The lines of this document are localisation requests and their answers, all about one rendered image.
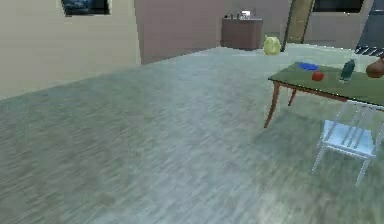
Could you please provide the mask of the brown wooden cabinet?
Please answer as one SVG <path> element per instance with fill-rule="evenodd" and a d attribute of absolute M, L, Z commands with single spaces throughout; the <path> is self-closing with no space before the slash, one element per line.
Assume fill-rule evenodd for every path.
<path fill-rule="evenodd" d="M 251 19 L 222 19 L 222 47 L 245 51 L 257 50 L 263 40 L 263 20 Z"/>

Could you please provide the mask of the blue plate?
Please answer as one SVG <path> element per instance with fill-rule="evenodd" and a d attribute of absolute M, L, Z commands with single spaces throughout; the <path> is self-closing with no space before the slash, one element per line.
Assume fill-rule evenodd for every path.
<path fill-rule="evenodd" d="M 304 62 L 299 62 L 298 63 L 298 66 L 303 69 L 303 70 L 307 70 L 307 71 L 315 71 L 318 69 L 318 65 L 315 65 L 315 64 L 311 64 L 311 63 L 304 63 Z"/>

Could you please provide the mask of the olive room door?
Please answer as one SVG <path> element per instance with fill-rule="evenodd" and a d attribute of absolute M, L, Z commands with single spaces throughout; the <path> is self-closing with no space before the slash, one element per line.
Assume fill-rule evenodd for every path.
<path fill-rule="evenodd" d="M 288 43 L 302 44 L 315 0 L 291 0 L 281 50 Z"/>

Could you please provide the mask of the green top wooden table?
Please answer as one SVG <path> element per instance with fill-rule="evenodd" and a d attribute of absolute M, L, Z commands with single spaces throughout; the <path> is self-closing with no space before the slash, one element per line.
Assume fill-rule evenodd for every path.
<path fill-rule="evenodd" d="M 292 90 L 288 105 L 292 104 L 296 92 L 299 91 L 342 102 L 355 100 L 379 105 L 384 111 L 383 78 L 370 78 L 365 73 L 353 72 L 351 80 L 344 84 L 339 81 L 341 68 L 319 66 L 318 69 L 324 74 L 321 81 L 314 81 L 312 79 L 313 72 L 301 69 L 298 62 L 269 77 L 273 83 L 273 94 L 269 113 L 264 123 L 265 128 L 268 127 L 275 111 L 280 87 Z"/>

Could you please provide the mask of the white slatted chair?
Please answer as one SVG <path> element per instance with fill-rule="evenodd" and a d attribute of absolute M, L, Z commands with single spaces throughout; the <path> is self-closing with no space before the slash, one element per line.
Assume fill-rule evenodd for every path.
<path fill-rule="evenodd" d="M 316 171 L 327 151 L 358 158 L 363 161 L 354 184 L 358 187 L 384 139 L 384 122 L 381 123 L 376 137 L 373 137 L 373 130 L 369 127 L 377 111 L 384 111 L 384 106 L 354 100 L 345 101 L 333 120 L 323 122 L 323 130 L 317 143 L 319 152 L 311 172 Z"/>

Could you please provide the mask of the dark green bottle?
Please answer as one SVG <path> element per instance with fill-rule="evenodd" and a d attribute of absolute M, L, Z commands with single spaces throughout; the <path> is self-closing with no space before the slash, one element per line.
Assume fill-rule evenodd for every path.
<path fill-rule="evenodd" d="M 340 81 L 348 82 L 351 79 L 354 69 L 355 69 L 355 60 L 350 59 L 344 64 L 344 67 L 340 75 Z"/>

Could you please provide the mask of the dark window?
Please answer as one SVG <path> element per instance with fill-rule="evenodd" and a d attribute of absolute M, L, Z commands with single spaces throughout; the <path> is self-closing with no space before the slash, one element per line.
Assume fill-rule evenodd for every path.
<path fill-rule="evenodd" d="M 364 0 L 315 0 L 314 12 L 359 13 Z"/>

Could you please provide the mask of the brown round pot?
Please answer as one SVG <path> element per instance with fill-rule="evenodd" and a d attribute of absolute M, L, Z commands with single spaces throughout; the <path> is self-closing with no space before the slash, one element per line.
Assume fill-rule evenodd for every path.
<path fill-rule="evenodd" d="M 381 78 L 384 76 L 384 56 L 366 67 L 366 74 L 370 78 Z"/>

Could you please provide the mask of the dark grey slatted furniture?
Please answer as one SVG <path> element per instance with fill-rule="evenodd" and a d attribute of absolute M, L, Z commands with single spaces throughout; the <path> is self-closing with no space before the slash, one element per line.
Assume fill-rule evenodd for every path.
<path fill-rule="evenodd" d="M 356 54 L 384 57 L 384 0 L 374 0 Z"/>

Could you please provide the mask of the dark framed wall picture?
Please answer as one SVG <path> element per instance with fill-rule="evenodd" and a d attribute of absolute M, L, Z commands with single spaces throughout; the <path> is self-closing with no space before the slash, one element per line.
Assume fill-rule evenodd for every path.
<path fill-rule="evenodd" d="M 61 0 L 66 16 L 109 15 L 108 0 Z"/>

